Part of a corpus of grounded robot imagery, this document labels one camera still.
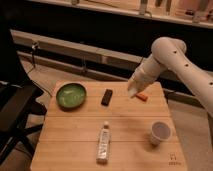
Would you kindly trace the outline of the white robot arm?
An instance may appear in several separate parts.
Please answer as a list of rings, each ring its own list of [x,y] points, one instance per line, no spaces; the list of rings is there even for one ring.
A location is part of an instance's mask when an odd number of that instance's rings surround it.
[[[128,81],[128,94],[134,97],[152,84],[165,70],[175,73],[213,117],[213,76],[185,56],[186,44],[180,39],[160,37],[151,46],[151,55]]]

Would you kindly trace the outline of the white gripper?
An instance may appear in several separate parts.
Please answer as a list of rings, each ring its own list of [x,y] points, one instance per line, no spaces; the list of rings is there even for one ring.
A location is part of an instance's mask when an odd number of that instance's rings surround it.
[[[155,77],[148,75],[143,69],[137,68],[128,80],[127,90],[136,88],[138,94],[139,92],[145,90],[155,80]]]

